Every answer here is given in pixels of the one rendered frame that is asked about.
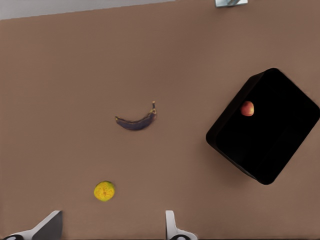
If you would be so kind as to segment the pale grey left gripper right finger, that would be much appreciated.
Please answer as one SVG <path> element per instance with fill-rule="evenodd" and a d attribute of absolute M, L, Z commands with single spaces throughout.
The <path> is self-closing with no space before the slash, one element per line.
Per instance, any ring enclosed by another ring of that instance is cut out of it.
<path fill-rule="evenodd" d="M 181 230 L 176 226 L 173 210 L 165 211 L 165 240 L 198 240 L 198 237 L 189 231 Z"/>

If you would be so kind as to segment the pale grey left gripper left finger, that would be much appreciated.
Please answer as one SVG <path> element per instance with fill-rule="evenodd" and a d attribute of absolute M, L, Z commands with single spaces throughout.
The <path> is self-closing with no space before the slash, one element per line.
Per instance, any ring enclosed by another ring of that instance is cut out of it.
<path fill-rule="evenodd" d="M 63 231 L 63 211 L 55 210 L 35 227 L 13 233 L 2 240 L 61 240 Z"/>

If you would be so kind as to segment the black storage box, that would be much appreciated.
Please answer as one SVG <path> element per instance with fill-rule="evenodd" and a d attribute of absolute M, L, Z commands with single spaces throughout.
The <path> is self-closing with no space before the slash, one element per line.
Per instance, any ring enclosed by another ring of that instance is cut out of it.
<path fill-rule="evenodd" d="M 243 116 L 245 101 L 254 114 Z M 251 76 L 206 134 L 207 143 L 263 185 L 275 181 L 320 119 L 320 107 L 277 68 Z"/>

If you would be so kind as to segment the red apple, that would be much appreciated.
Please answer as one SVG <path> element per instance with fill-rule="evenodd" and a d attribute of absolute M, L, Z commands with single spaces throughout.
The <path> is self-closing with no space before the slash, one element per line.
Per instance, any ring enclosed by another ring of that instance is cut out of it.
<path fill-rule="evenodd" d="M 240 107 L 240 113 L 245 117 L 251 117 L 254 112 L 255 107 L 251 101 L 245 101 Z"/>

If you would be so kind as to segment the yellow-green citrus fruit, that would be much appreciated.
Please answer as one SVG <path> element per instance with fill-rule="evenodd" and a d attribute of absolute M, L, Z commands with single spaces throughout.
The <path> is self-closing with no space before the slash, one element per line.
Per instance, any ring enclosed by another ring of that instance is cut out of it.
<path fill-rule="evenodd" d="M 94 196 L 101 202 L 107 202 L 115 195 L 115 185 L 110 181 L 99 182 L 93 191 Z"/>

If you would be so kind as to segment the dark overripe banana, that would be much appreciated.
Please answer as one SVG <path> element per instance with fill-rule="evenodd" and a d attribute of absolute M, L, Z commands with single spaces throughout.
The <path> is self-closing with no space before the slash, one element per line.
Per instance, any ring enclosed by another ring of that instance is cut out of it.
<path fill-rule="evenodd" d="M 139 120 L 127 120 L 116 116 L 115 122 L 122 128 L 129 131 L 140 131 L 149 127 L 157 118 L 156 102 L 152 102 L 151 110 Z"/>

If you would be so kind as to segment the silver frame post foot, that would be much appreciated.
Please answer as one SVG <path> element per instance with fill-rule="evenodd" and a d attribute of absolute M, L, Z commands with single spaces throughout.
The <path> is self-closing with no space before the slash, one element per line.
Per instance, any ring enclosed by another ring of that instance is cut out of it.
<path fill-rule="evenodd" d="M 249 0 L 214 0 L 216 8 L 235 7 L 246 5 Z"/>

